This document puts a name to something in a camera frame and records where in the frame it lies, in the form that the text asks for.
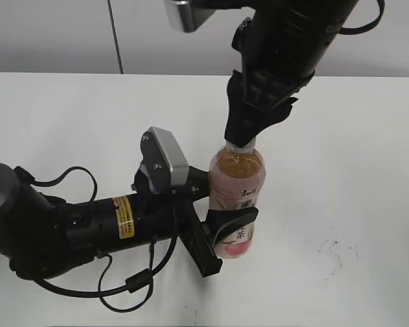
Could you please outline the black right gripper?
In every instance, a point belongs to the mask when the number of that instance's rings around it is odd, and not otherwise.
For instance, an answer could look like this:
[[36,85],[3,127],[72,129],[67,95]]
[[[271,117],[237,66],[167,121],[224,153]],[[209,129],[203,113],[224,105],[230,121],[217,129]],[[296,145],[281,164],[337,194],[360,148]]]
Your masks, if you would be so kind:
[[[282,77],[265,69],[233,71],[226,87],[225,140],[244,147],[263,130],[286,120],[298,101],[294,95],[307,86],[315,73],[312,71],[305,77]],[[261,118],[256,131],[257,111],[270,113]]]

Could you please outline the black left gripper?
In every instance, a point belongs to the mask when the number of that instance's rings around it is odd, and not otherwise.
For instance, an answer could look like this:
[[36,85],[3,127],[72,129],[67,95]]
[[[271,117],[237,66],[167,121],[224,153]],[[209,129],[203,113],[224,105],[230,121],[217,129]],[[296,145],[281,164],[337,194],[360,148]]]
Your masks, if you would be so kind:
[[208,210],[203,223],[193,203],[209,197],[207,171],[190,166],[183,186],[158,195],[151,193],[149,182],[144,172],[139,170],[135,173],[132,189],[136,193],[131,196],[135,242],[143,245],[152,239],[168,239],[176,231],[200,274],[203,277],[217,274],[222,267],[222,260],[217,257],[212,245],[218,245],[233,232],[253,223],[258,216],[258,209]]

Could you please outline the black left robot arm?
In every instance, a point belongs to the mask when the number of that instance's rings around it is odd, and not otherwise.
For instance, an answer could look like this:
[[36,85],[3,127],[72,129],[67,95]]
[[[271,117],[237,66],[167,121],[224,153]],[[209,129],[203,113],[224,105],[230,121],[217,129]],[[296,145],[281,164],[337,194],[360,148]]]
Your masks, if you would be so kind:
[[208,196],[207,173],[191,168],[182,187],[154,194],[137,172],[133,194],[72,204],[36,189],[22,168],[0,163],[0,254],[22,279],[58,277],[113,253],[179,237],[200,274],[217,274],[222,260],[215,246],[223,238],[255,221],[254,207],[210,210],[201,221],[194,209]]

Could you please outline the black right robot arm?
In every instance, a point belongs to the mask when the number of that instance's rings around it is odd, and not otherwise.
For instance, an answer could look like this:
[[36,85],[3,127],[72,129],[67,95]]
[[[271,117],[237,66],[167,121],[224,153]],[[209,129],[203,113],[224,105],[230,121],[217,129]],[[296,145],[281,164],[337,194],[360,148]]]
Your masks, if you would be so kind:
[[286,120],[294,96],[313,78],[317,64],[337,35],[357,35],[375,28],[385,9],[355,28],[344,24],[356,1],[249,1],[254,16],[237,28],[232,48],[241,55],[226,88],[226,141],[244,147],[261,131]]

